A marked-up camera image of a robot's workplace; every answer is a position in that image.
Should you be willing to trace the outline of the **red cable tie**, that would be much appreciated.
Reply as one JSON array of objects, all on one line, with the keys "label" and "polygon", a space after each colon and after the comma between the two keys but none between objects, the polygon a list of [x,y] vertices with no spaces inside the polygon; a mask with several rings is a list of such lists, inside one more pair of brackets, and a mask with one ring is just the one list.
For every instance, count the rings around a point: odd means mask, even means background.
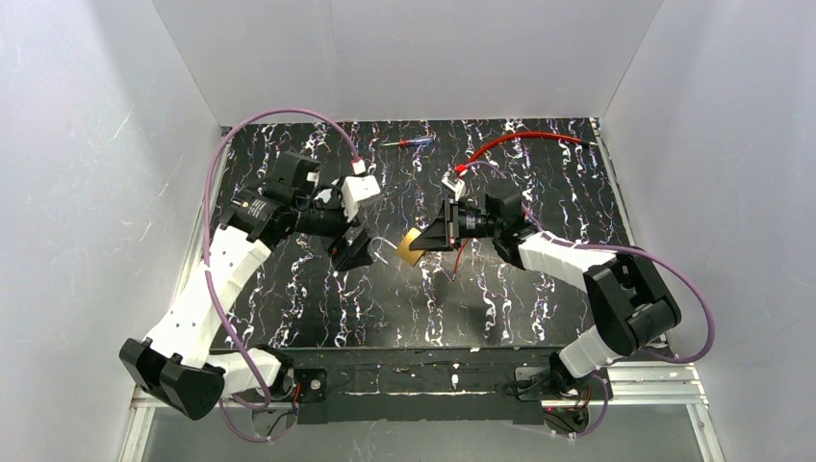
[{"label": "red cable tie", "polygon": [[454,259],[453,270],[452,270],[452,273],[451,273],[451,276],[450,276],[450,281],[454,281],[456,279],[456,277],[457,277],[457,275],[459,273],[459,270],[461,268],[461,261],[462,261],[463,254],[464,254],[465,250],[467,249],[467,247],[469,246],[471,240],[472,240],[471,238],[466,238],[464,241],[462,241],[461,246],[458,248],[457,253],[455,255],[455,259]]}]

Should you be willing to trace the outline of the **brass padlock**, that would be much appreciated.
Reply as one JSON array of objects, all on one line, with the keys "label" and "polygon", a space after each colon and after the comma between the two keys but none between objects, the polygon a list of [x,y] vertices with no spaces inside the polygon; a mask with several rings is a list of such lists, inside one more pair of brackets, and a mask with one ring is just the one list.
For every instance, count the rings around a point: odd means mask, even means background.
[{"label": "brass padlock", "polygon": [[420,233],[421,231],[416,227],[409,229],[399,244],[394,244],[390,240],[380,236],[373,237],[371,242],[373,244],[385,244],[389,249],[393,250],[401,260],[406,262],[411,267],[415,267],[426,253],[425,250],[411,249],[411,244],[420,235]]}]

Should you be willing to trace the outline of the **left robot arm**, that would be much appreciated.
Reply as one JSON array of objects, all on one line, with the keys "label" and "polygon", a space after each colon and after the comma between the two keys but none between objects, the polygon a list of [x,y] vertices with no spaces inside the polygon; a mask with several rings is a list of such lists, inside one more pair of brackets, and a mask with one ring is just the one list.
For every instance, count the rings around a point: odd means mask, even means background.
[{"label": "left robot arm", "polygon": [[254,390],[268,401],[296,389],[293,360],[269,346],[237,346],[213,353],[211,345],[239,294],[281,242],[292,234],[321,238],[337,271],[372,264],[371,238],[359,226],[362,207],[380,196],[363,159],[334,180],[321,177],[320,162],[293,152],[278,157],[271,172],[238,190],[205,243],[203,257],[162,319],[141,340],[128,339],[119,359],[136,385],[196,421],[223,398]]}]

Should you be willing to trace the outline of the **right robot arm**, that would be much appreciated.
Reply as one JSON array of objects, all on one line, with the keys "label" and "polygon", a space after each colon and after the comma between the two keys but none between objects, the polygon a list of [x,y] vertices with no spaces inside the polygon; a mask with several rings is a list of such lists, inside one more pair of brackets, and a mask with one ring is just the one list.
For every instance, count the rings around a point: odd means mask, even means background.
[{"label": "right robot arm", "polygon": [[446,200],[437,217],[410,239],[412,251],[453,251],[488,239],[506,263],[548,274],[587,295],[594,324],[506,393],[565,394],[590,375],[635,354],[681,321],[676,301],[654,263],[637,248],[567,243],[535,225],[516,192],[486,192],[483,207]]}]

